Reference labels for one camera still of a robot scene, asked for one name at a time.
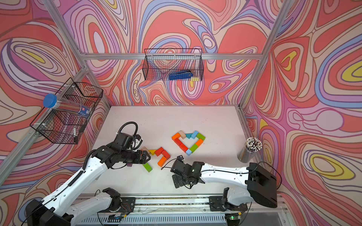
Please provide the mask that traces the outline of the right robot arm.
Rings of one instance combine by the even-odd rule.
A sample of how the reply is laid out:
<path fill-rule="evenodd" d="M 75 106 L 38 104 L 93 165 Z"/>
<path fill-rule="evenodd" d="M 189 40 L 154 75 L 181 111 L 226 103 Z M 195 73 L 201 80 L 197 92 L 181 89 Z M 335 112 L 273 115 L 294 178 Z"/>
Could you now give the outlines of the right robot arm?
<path fill-rule="evenodd" d="M 227 210 L 236 210 L 247 202 L 256 202 L 268 208 L 277 208 L 277 178 L 258 163 L 248 167 L 228 168 L 204 162 L 186 164 L 177 159 L 170 172 L 175 188 L 191 189 L 198 183 L 220 183 L 235 186 L 224 189 L 221 205 Z"/>

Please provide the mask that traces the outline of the red block pair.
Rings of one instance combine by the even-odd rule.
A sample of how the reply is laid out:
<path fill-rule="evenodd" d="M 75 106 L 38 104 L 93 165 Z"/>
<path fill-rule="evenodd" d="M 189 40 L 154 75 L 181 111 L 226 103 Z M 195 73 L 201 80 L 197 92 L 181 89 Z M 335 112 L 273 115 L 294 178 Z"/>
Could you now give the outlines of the red block pair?
<path fill-rule="evenodd" d="M 167 160 L 169 160 L 170 159 L 170 154 L 166 151 L 166 150 L 163 150 L 162 152 L 161 152 L 161 154 L 167 159 Z"/>
<path fill-rule="evenodd" d="M 160 147 L 159 149 L 157 149 L 157 150 L 155 151 L 155 155 L 156 155 L 156 156 L 160 156 L 163 151 L 164 151 L 164 149 L 163 149 L 162 147 Z"/>

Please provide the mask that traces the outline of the green block top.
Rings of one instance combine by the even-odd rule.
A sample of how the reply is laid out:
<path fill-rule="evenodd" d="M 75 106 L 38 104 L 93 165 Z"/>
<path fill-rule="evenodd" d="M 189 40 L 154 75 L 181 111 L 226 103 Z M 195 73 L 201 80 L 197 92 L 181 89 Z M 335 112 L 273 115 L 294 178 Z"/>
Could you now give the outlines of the green block top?
<path fill-rule="evenodd" d="M 197 138 L 198 138 L 198 139 L 201 139 L 201 140 L 205 140 L 205 139 L 206 139 L 205 136 L 202 135 L 201 133 L 198 133 L 198 134 L 197 134 Z"/>

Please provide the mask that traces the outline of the light blue cube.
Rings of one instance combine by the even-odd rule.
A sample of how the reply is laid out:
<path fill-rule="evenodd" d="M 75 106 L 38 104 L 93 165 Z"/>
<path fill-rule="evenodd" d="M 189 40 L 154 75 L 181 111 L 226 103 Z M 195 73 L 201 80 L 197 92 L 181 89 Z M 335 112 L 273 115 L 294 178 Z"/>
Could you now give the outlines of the light blue cube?
<path fill-rule="evenodd" d="M 190 149 L 188 149 L 187 151 L 186 151 L 186 155 L 187 156 L 190 156 L 192 154 L 192 151 L 190 150 Z"/>

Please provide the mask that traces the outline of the red block small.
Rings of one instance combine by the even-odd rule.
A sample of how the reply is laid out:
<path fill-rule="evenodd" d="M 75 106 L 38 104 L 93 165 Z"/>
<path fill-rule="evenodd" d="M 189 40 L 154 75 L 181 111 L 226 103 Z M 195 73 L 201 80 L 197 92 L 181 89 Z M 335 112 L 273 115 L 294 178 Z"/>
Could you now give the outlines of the red block small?
<path fill-rule="evenodd" d="M 174 142 L 180 147 L 183 143 L 178 139 L 174 139 Z"/>

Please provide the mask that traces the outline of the light blue long block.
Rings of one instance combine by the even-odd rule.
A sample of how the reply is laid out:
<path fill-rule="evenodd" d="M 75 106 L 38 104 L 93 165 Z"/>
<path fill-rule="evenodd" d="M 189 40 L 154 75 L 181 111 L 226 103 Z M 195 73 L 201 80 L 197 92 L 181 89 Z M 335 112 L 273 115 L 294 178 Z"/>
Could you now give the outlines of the light blue long block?
<path fill-rule="evenodd" d="M 198 131 L 194 131 L 194 132 L 192 133 L 192 135 L 191 135 L 191 138 L 192 138 L 192 139 L 195 139 L 198 134 L 199 134 Z"/>

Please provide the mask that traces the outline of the natural wood block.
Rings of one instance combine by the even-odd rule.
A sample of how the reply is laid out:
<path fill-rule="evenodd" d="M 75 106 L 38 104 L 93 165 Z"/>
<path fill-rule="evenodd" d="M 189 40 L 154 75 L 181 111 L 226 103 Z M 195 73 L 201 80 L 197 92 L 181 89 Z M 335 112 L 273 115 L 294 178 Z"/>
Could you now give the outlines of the natural wood block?
<path fill-rule="evenodd" d="M 141 150 L 150 153 L 150 151 L 146 147 L 142 147 Z"/>
<path fill-rule="evenodd" d="M 180 134 L 181 139 L 186 139 L 187 136 L 183 131 L 179 131 L 178 133 Z"/>

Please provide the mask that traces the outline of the orange block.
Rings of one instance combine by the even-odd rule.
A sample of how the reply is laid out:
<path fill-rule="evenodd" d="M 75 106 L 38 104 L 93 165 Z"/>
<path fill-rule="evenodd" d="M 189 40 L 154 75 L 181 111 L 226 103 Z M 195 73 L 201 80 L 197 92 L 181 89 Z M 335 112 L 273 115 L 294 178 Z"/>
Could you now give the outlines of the orange block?
<path fill-rule="evenodd" d="M 203 144 L 203 142 L 204 142 L 203 139 L 199 139 L 199 140 L 195 143 L 195 145 L 198 146 L 198 147 L 200 147 L 200 146 Z"/>
<path fill-rule="evenodd" d="M 167 161 L 167 158 L 163 156 L 163 157 L 158 161 L 157 164 L 158 164 L 159 167 L 163 167 L 166 161 Z"/>
<path fill-rule="evenodd" d="M 180 133 L 176 133 L 175 135 L 172 136 L 172 140 L 177 140 L 181 137 Z"/>

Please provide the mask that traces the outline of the green block row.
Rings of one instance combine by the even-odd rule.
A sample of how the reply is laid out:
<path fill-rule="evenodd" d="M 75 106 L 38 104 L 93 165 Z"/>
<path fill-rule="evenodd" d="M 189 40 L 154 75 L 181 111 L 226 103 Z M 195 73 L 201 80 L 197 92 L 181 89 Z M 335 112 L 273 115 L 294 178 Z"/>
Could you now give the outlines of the green block row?
<path fill-rule="evenodd" d="M 151 172 L 153 170 L 149 163 L 143 164 L 143 167 L 146 169 L 147 172 Z"/>
<path fill-rule="evenodd" d="M 192 153 L 194 153 L 197 149 L 198 149 L 198 145 L 197 144 L 194 144 L 191 148 L 190 148 L 190 151 L 192 152 Z"/>

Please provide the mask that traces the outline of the red block front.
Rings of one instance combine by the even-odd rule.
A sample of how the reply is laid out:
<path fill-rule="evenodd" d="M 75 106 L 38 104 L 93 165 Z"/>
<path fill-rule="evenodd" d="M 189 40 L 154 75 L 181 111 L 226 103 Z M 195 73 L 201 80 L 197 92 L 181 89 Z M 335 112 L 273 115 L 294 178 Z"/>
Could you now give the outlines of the red block front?
<path fill-rule="evenodd" d="M 183 151 L 183 152 L 187 152 L 188 151 L 188 148 L 186 147 L 186 145 L 184 145 L 183 143 L 181 143 L 180 145 L 179 145 L 179 147 L 180 147 L 180 149 Z"/>

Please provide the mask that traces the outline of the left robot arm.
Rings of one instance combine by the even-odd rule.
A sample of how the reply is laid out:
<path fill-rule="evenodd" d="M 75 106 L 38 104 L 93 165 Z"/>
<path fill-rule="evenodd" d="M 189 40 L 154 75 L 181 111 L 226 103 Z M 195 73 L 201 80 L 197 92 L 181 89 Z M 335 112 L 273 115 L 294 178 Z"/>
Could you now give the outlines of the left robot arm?
<path fill-rule="evenodd" d="M 25 208 L 29 226 L 75 226 L 100 211 L 119 212 L 125 207 L 120 193 L 106 188 L 98 195 L 73 204 L 78 196 L 115 164 L 146 164 L 150 155 L 139 149 L 143 140 L 137 131 L 132 135 L 118 130 L 115 140 L 90 151 L 83 166 L 61 187 L 42 200 L 32 200 Z"/>

